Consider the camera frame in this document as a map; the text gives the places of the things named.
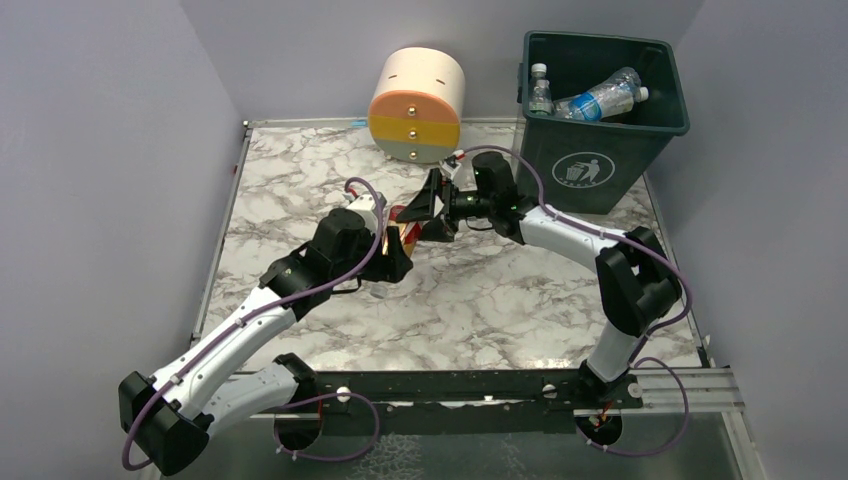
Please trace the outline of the red gold label bottle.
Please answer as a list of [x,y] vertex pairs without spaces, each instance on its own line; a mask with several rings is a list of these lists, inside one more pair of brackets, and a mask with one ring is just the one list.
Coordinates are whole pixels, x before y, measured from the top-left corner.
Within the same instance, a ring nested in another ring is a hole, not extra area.
[[[396,216],[404,209],[404,205],[393,205],[389,209],[389,217],[386,228],[386,234],[384,235],[384,239],[386,235],[398,235],[404,244],[404,250],[407,255],[410,257],[415,249],[415,245],[417,244],[421,229],[423,226],[422,222],[412,222],[412,223],[399,223],[396,221]],[[385,281],[378,280],[375,284],[373,284],[370,288],[370,294],[377,299],[385,299],[388,296],[388,288],[383,286],[382,283]]]

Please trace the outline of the green label bottle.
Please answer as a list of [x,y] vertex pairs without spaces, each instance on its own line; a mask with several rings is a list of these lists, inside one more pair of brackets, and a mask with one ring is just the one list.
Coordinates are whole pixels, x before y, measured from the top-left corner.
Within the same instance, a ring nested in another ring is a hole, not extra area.
[[550,82],[547,79],[547,65],[535,63],[530,67],[531,91],[528,109],[537,115],[551,116],[554,113]]

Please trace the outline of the blue cap clear bottle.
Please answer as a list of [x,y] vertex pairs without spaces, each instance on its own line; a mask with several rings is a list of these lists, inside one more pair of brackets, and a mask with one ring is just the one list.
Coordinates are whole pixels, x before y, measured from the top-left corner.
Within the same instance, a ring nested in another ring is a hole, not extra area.
[[599,122],[604,118],[630,112],[635,105],[650,97],[637,71],[623,67],[604,82],[589,90],[556,100],[554,116],[566,120]]

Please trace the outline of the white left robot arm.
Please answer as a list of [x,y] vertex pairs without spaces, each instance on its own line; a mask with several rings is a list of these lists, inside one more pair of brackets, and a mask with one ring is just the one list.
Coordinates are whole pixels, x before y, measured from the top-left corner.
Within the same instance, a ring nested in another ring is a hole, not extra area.
[[133,372],[118,388],[127,471],[154,465],[172,475],[213,436],[272,407],[310,405],[314,372],[285,354],[241,380],[231,375],[277,335],[336,295],[349,280],[397,283],[411,269],[384,207],[371,200],[336,208],[313,238],[275,260],[239,307],[212,334],[151,375]]

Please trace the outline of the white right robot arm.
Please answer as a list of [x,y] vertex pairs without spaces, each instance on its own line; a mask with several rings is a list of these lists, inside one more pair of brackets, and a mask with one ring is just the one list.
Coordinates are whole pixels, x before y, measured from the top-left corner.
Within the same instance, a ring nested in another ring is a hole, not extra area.
[[447,243],[461,221],[483,219],[503,238],[553,252],[594,273],[606,324],[578,368],[574,392],[586,399],[608,396],[626,377],[650,328],[683,295],[658,238],[645,227],[604,230],[522,194],[499,151],[472,158],[475,187],[462,190],[453,180],[461,155],[455,152],[429,171],[397,221],[421,224],[425,242]]

